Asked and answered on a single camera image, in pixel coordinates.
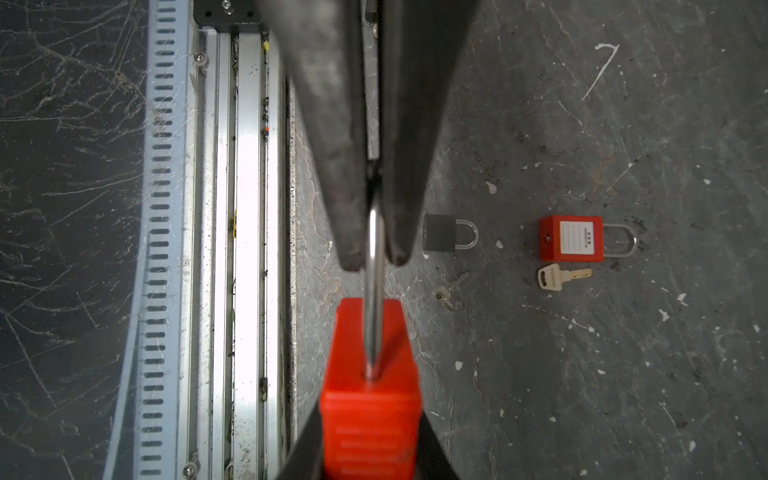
scratched black surface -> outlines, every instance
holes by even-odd
[[[480,241],[419,246],[386,286],[462,478],[768,477],[767,42],[757,0],[482,3],[425,200]],[[295,428],[362,282],[338,267],[299,119],[294,138]],[[630,224],[641,250],[539,290],[555,213]],[[432,289],[464,271],[448,311]]]
[[[101,478],[134,286],[145,10],[0,4],[2,478]]]

label on padlock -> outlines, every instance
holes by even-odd
[[[539,251],[545,262],[602,262],[603,219],[554,215],[539,222]]]

concrete floor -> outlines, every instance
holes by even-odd
[[[481,4],[425,199],[480,241],[417,241],[386,286],[462,478],[768,477],[767,41],[758,1]],[[300,120],[293,156],[295,430],[362,276],[338,267]],[[626,223],[640,249],[545,292],[551,214]],[[464,271],[449,311],[432,289]]]

screw head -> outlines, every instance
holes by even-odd
[[[191,480],[197,476],[197,465],[192,462],[187,463],[184,468],[181,469],[181,474],[186,480]]]
[[[202,51],[196,51],[192,56],[192,59],[199,66],[205,65],[208,62],[208,57]]]

key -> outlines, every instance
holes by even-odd
[[[451,302],[451,292],[459,285],[465,282],[469,278],[469,272],[464,272],[458,276],[456,280],[448,282],[444,285],[438,285],[432,289],[432,293],[435,294],[435,298],[440,301],[440,305],[443,305],[448,310],[456,310],[455,305]]]
[[[592,276],[592,269],[583,270],[560,270],[556,263],[547,265],[538,271],[538,285],[544,290],[554,290],[559,292],[563,290],[563,283],[570,282],[577,278],[587,278]]]

